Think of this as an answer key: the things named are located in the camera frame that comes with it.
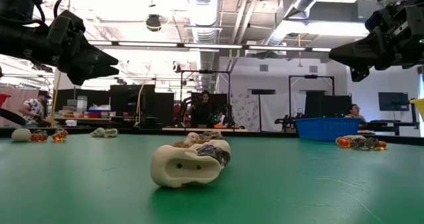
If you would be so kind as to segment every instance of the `black stand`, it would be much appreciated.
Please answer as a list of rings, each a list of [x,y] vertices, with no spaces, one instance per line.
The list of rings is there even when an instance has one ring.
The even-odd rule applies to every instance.
[[[305,78],[305,79],[317,79],[317,78],[330,78],[331,79],[331,85],[332,85],[332,89],[333,89],[333,95],[335,95],[335,86],[334,86],[334,76],[318,76],[318,75],[304,75],[304,76],[299,76],[299,75],[290,75],[289,76],[289,116],[291,116],[292,114],[292,78]]]

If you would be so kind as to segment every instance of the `blue plastic basket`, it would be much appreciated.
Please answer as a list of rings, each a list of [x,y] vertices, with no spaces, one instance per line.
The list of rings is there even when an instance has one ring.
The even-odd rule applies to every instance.
[[[356,135],[360,119],[312,118],[296,121],[300,138],[319,141],[335,141],[345,135]]]

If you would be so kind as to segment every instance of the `desk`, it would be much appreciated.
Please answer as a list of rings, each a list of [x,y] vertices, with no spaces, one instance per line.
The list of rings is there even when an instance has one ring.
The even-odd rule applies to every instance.
[[[192,132],[212,132],[212,131],[221,131],[221,132],[248,132],[246,129],[208,129],[208,128],[162,128],[163,131],[192,131]]]
[[[400,136],[400,127],[416,127],[417,123],[413,122],[370,122],[366,128],[377,132],[393,132],[395,136]]]
[[[0,139],[2,223],[424,223],[424,147],[226,137],[233,156],[199,188],[159,188],[151,154],[183,135]]]
[[[67,121],[67,120],[73,120],[73,121],[110,121],[111,118],[73,118],[73,117],[58,117],[54,118],[56,121]]]

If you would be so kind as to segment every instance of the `person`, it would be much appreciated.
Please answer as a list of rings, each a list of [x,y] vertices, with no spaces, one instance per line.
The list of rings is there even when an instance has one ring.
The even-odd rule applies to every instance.
[[[357,118],[357,119],[361,119],[362,123],[366,123],[366,119],[365,117],[363,117],[360,113],[360,108],[358,107],[357,104],[352,104],[349,106],[348,111],[347,111],[347,115],[345,116],[345,118]]]
[[[208,91],[202,91],[200,94],[200,102],[192,105],[188,110],[187,114],[191,115],[191,126],[197,127],[198,125],[207,125],[212,127],[211,115],[214,113],[214,107],[210,101],[210,93]]]
[[[49,123],[49,121],[44,119],[43,106],[43,103],[46,103],[48,98],[50,96],[47,92],[40,91],[37,98],[24,101],[22,107],[19,109],[19,112],[23,114],[23,118],[26,121],[24,127],[37,127],[39,121]]]

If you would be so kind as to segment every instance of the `black monitor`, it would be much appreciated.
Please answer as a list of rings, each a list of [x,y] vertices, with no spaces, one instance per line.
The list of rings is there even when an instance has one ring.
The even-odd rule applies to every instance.
[[[173,93],[147,93],[144,98],[144,114],[147,117],[157,118],[164,126],[174,124]]]
[[[348,95],[326,95],[323,98],[324,117],[344,117],[352,105],[352,97]]]
[[[379,92],[380,111],[409,111],[409,98],[406,92]]]
[[[305,116],[307,118],[344,117],[352,104],[348,95],[323,95],[323,93],[307,93]]]
[[[130,116],[135,115],[140,89],[141,85],[111,85],[109,91],[111,110],[116,111],[118,116],[123,115],[124,112],[129,113]],[[144,109],[145,106],[144,102],[146,99],[143,99],[143,97],[148,93],[154,93],[154,85],[144,85],[142,96],[140,97],[141,109]]]

